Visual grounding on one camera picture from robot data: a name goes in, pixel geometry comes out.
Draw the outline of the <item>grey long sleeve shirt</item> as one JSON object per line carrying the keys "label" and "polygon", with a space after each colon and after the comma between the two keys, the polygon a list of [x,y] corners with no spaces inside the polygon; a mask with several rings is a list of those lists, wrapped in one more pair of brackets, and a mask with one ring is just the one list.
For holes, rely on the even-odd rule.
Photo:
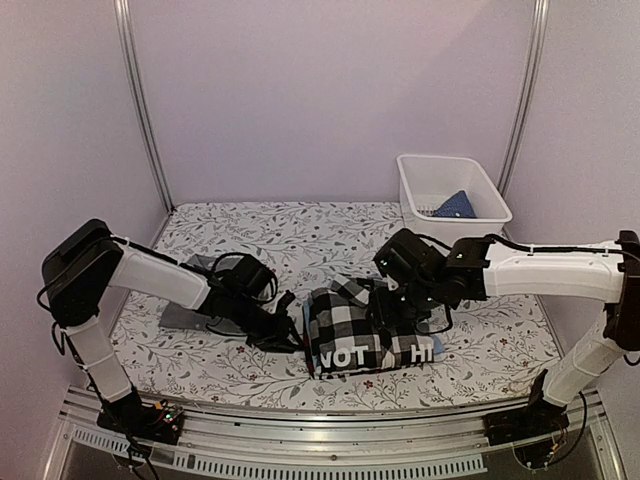
{"label": "grey long sleeve shirt", "polygon": [[[216,257],[193,255],[187,260],[190,266],[200,267],[206,271],[231,269],[238,261],[238,257],[223,259],[216,267],[213,267]],[[185,309],[177,304],[168,303],[161,314],[159,326],[167,329],[195,330],[210,332],[220,336],[244,337],[244,332],[229,318],[207,315]]]}

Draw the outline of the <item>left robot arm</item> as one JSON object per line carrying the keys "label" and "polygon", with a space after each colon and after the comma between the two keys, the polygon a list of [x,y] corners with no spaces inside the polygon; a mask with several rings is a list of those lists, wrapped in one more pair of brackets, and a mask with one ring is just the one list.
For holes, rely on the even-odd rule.
{"label": "left robot arm", "polygon": [[295,296],[278,292],[275,273],[249,253],[226,252],[213,262],[179,261],[90,219],[42,261],[36,303],[52,318],[111,419],[128,434],[148,426],[148,412],[100,324],[111,290],[155,297],[211,320],[230,321],[248,346],[267,353],[302,349],[289,307]]}

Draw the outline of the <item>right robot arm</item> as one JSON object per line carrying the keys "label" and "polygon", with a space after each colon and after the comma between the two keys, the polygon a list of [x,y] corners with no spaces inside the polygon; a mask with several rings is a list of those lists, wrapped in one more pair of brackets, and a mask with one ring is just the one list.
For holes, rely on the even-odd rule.
{"label": "right robot arm", "polygon": [[466,300],[533,294],[597,300],[603,312],[570,352],[536,378],[517,427],[537,436],[566,405],[613,363],[639,349],[639,237],[592,245],[521,245],[497,234],[457,240],[445,253],[407,228],[375,254],[391,286],[377,290],[370,310],[388,325],[417,323],[435,308]]}

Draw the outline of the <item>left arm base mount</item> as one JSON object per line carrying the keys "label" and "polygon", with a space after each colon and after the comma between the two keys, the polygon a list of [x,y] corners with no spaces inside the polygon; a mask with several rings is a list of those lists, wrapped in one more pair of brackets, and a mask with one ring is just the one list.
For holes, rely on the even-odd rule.
{"label": "left arm base mount", "polygon": [[105,402],[97,425],[134,438],[177,445],[184,424],[184,409],[166,400],[144,403],[137,392]]}

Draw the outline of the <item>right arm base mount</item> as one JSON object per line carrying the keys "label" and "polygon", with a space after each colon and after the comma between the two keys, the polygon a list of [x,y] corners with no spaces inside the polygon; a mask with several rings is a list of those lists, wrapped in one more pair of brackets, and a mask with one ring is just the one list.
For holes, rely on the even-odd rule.
{"label": "right arm base mount", "polygon": [[566,407],[541,398],[530,400],[523,407],[486,414],[482,422],[484,436],[491,446],[550,434],[569,426]]}

